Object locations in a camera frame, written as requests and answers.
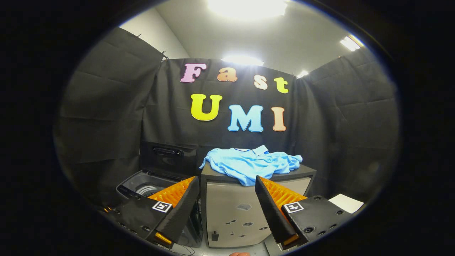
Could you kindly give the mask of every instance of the floor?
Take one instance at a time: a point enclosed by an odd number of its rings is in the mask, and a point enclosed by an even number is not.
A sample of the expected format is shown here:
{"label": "floor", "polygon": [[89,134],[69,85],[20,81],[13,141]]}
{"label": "floor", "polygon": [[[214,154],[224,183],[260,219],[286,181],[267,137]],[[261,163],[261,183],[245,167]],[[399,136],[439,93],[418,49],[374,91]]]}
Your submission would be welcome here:
{"label": "floor", "polygon": [[249,252],[251,256],[269,256],[264,243],[242,248],[209,248],[204,240],[200,247],[189,247],[175,244],[170,250],[185,256],[229,256],[234,252]]}

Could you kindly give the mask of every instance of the cabinet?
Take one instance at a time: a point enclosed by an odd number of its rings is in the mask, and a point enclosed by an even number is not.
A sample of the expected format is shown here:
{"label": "cabinet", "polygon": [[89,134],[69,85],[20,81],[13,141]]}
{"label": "cabinet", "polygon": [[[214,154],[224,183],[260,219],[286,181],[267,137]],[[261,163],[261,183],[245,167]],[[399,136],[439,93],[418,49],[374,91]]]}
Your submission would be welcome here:
{"label": "cabinet", "polygon": [[[202,219],[207,246],[228,248],[263,242],[271,232],[254,186],[242,186],[236,179],[209,168],[210,165],[206,164],[201,178]],[[276,174],[271,180],[275,179],[275,182],[304,195],[315,170],[301,165],[290,174]]]}

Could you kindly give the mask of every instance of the black curtain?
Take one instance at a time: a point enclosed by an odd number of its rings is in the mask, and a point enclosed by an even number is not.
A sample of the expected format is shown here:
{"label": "black curtain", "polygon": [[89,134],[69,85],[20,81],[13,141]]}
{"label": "black curtain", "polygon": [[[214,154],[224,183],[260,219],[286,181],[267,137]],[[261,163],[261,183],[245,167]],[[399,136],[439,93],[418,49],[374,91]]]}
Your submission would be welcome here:
{"label": "black curtain", "polygon": [[115,28],[81,61],[54,126],[62,169],[96,205],[115,205],[115,186],[139,170],[142,112],[162,54]]}
{"label": "black curtain", "polygon": [[[324,133],[313,131],[321,143],[321,158],[308,158],[318,170],[312,192],[339,193],[366,202],[387,181],[399,146],[396,85],[378,60],[361,48],[312,71],[297,83],[316,99]],[[299,129],[306,129],[300,124]]]}
{"label": "black curtain", "polygon": [[[187,63],[207,65],[194,82],[180,82]],[[231,67],[236,70],[237,81],[221,82],[217,79],[219,70]],[[264,76],[268,88],[258,89],[253,77]],[[288,93],[277,90],[275,78],[282,77],[288,82]],[[295,77],[273,69],[247,66],[213,59],[173,59],[164,61],[154,81],[144,111],[144,141],[159,142],[169,145],[186,146],[197,149],[197,164],[202,164],[207,152],[214,148],[249,148],[265,145],[270,152],[283,151],[295,154],[298,128],[298,105],[305,101],[305,95],[299,95]],[[191,114],[192,94],[204,94],[202,112],[212,109],[211,95],[220,95],[222,100],[219,112],[211,121],[196,120]],[[231,123],[230,105],[240,105],[247,114],[250,107],[259,105],[262,132],[229,131]],[[273,130],[274,114],[272,107],[282,107],[286,130]]]}
{"label": "black curtain", "polygon": [[[61,165],[77,189],[97,205],[119,202],[115,186],[137,172],[141,140],[197,149],[197,165],[213,148],[255,148],[300,154],[316,169],[310,195],[338,193],[366,201],[386,180],[399,135],[395,86],[371,53],[359,49],[305,76],[212,59],[174,59],[133,34],[114,29],[80,63],[64,93],[55,125]],[[192,83],[181,82],[187,63],[207,65]],[[221,82],[234,68],[237,81]],[[268,88],[253,85],[254,76]],[[288,93],[275,78],[287,81]],[[202,111],[221,95],[211,121],[191,114],[192,94]],[[230,105],[245,113],[263,107],[262,132],[228,130]],[[284,108],[285,131],[273,130],[272,107]]]}

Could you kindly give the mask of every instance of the light blue shirt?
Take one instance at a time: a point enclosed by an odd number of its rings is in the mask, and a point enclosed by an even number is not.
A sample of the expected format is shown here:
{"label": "light blue shirt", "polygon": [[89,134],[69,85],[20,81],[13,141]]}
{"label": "light blue shirt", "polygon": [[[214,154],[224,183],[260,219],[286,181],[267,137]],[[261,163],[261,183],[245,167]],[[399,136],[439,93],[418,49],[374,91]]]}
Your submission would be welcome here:
{"label": "light blue shirt", "polygon": [[215,148],[207,153],[199,169],[204,168],[206,161],[210,162],[214,171],[236,178],[244,186],[253,186],[256,175],[269,179],[274,173],[288,174],[298,169],[302,156],[291,156],[285,152],[269,153],[265,146],[253,150]]}

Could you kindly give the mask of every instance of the cabinet top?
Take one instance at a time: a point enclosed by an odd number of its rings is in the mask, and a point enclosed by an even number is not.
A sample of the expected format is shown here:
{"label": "cabinet top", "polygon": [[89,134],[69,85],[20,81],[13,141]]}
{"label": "cabinet top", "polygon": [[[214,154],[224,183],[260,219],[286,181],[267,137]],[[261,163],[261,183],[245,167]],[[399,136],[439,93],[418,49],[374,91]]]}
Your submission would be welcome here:
{"label": "cabinet top", "polygon": [[[303,177],[314,176],[316,174],[316,170],[309,168],[303,164],[300,165],[300,168],[290,171],[288,174],[273,174],[270,178],[271,181],[279,181],[279,180],[287,180],[287,179],[298,179]],[[201,178],[206,180],[217,180],[217,181],[225,181],[225,182],[232,182],[232,183],[239,183],[236,178],[229,177],[225,174],[221,174],[219,172],[214,171],[210,167],[210,163],[207,161],[205,162],[204,168],[201,172]]]}

